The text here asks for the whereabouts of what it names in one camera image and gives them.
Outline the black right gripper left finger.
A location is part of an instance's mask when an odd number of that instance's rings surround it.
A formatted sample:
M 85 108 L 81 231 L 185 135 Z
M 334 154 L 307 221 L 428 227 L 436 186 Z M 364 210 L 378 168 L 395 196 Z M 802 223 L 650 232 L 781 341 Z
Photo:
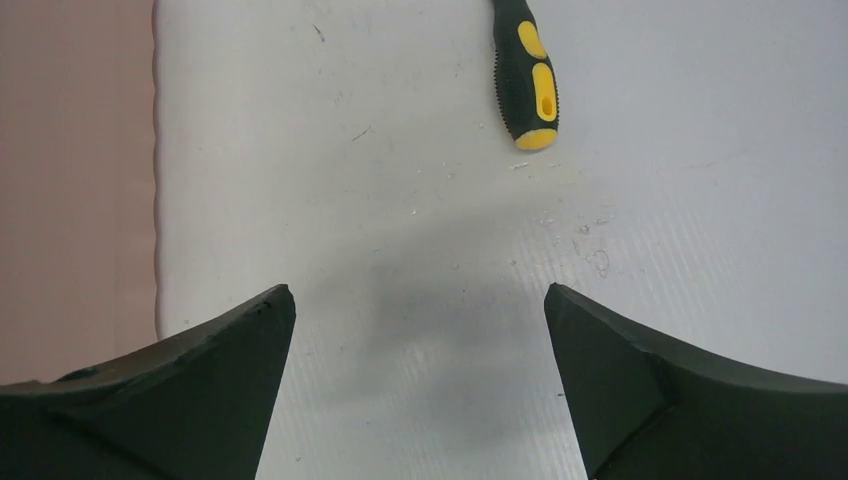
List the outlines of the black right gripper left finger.
M 252 479 L 296 321 L 280 284 L 49 382 L 1 389 L 5 479 Z

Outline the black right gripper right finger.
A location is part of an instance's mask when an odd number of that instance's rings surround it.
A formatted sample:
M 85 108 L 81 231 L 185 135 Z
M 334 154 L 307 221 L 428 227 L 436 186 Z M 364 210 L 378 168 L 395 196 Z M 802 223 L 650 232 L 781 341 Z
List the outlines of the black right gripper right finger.
M 560 284 L 544 313 L 591 479 L 843 479 L 847 388 L 735 361 Z

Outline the black yellow screwdriver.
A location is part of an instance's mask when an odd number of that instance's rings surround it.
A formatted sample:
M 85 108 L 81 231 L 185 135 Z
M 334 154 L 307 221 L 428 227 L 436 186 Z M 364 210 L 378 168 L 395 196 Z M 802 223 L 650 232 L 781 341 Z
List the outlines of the black yellow screwdriver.
M 499 113 L 514 145 L 525 151 L 558 137 L 556 77 L 525 0 L 494 1 L 494 87 Z

